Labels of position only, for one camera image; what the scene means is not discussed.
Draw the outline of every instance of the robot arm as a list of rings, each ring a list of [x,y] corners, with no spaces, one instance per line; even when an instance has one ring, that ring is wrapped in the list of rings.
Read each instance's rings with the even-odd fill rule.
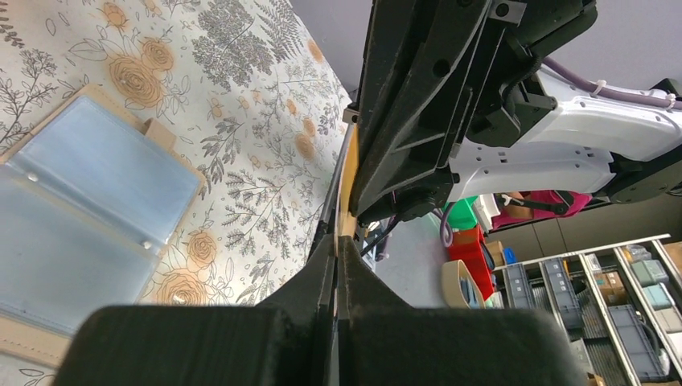
[[[454,184],[449,201],[533,190],[576,191],[608,198],[614,183],[644,165],[656,164],[662,157],[682,159],[679,112],[606,99],[577,89],[547,68],[538,71],[536,81],[555,98],[555,108],[508,148],[465,140],[450,158],[450,169],[458,173],[461,182]],[[664,90],[618,90],[662,101],[668,94]],[[680,176],[634,189],[632,194],[626,192],[614,202],[654,197],[673,188]]]
[[[595,94],[542,66],[592,25],[595,1],[400,3],[375,3],[359,104],[349,106],[360,140],[351,211],[361,223],[505,191],[631,203],[680,181],[671,90]],[[614,89],[660,107],[607,98]]]

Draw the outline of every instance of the floral fabric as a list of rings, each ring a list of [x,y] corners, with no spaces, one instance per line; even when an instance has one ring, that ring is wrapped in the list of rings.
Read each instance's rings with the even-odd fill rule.
[[[302,267],[350,100],[287,0],[0,0],[0,36],[0,154],[94,83],[206,175],[142,302],[253,305]]]

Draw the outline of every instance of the floor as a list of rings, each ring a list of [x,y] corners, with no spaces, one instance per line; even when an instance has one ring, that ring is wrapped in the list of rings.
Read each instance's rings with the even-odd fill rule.
[[[438,225],[432,215],[398,224],[388,239],[388,259],[376,264],[376,276],[411,306],[446,306],[441,266],[448,259]]]

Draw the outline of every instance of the storage shelf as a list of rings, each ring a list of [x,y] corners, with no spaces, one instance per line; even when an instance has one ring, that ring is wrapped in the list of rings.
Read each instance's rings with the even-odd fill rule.
[[[530,269],[533,271],[536,268],[540,268],[542,278],[533,279],[529,282],[532,290],[532,298],[535,301],[535,307],[538,310],[544,310],[552,314],[557,320],[557,323],[563,328],[561,316],[557,311],[556,299],[554,298],[553,292],[548,290],[550,282],[548,277],[549,273],[542,263],[557,258],[562,260],[568,259],[570,265],[576,264],[576,260],[580,262],[579,266],[582,268],[582,271],[578,272],[579,268],[575,267],[572,268],[572,272],[569,274],[571,277],[583,278],[587,284],[587,289],[577,294],[584,327],[582,330],[567,331],[567,335],[571,341],[578,339],[584,340],[586,350],[590,355],[590,360],[592,361],[595,372],[602,376],[609,386],[620,386],[624,384],[641,386],[641,383],[635,374],[635,369],[632,366],[630,358],[625,352],[620,336],[618,335],[609,314],[606,301],[602,297],[590,263],[585,258],[585,255],[588,253],[605,251],[612,252],[615,255],[615,259],[610,261],[609,265],[616,266],[602,268],[602,272],[620,272],[622,282],[626,286],[631,302],[634,302],[636,309],[642,313],[643,317],[646,319],[647,325],[652,327],[652,330],[662,343],[660,345],[661,348],[664,349],[670,357],[671,371],[669,380],[680,380],[680,375],[682,375],[682,363],[680,363],[680,359],[677,358],[672,341],[668,338],[668,334],[665,333],[665,330],[659,325],[655,318],[653,307],[649,304],[644,295],[642,286],[637,281],[630,264],[626,261],[622,253],[622,247],[629,244],[640,244],[647,248],[652,246],[653,258],[660,260],[664,269],[667,271],[669,276],[667,288],[673,294],[673,299],[676,300],[676,306],[679,307],[680,304],[682,304],[682,301],[680,300],[682,299],[682,275],[677,271],[672,260],[666,254],[663,244],[660,242],[661,239],[667,237],[669,237],[669,235],[630,240],[521,263],[526,270]]]
[[[630,284],[634,291],[634,295],[636,296],[637,300],[642,304],[643,311],[647,317],[648,325],[651,326],[656,335],[659,337],[663,349],[668,353],[668,356],[670,357],[672,367],[675,368],[678,374],[682,374],[682,363],[680,362],[680,358],[677,357],[675,348],[672,345],[672,341],[668,338],[668,334],[663,330],[663,328],[661,328],[658,321],[656,320],[656,317],[654,315],[654,307],[651,306],[651,304],[647,300],[646,295],[644,295],[643,288],[639,284],[637,278],[635,277],[635,272],[632,270],[630,264],[627,262],[625,255],[622,253],[621,247],[614,248],[614,252],[616,254],[616,257],[618,258],[618,262],[622,266],[626,280],[628,281],[628,283]]]

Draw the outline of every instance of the blue bin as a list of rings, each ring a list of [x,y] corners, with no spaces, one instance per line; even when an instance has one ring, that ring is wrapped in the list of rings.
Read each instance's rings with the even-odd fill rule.
[[[654,310],[665,310],[675,305],[663,283],[644,287],[644,295]]]
[[[516,255],[514,254],[514,251],[512,251],[511,248],[503,249],[503,253],[504,262],[507,263],[507,265],[516,264]]]

